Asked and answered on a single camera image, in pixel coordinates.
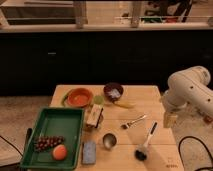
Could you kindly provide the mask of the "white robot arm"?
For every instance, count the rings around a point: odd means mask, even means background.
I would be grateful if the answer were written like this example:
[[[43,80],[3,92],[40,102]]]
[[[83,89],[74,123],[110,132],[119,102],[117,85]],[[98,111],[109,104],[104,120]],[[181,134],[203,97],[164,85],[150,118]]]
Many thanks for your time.
[[[165,109],[163,126],[171,128],[178,118],[176,112],[188,103],[213,118],[213,90],[207,87],[210,81],[210,72],[203,66],[171,74],[167,81],[168,89],[161,97]]]

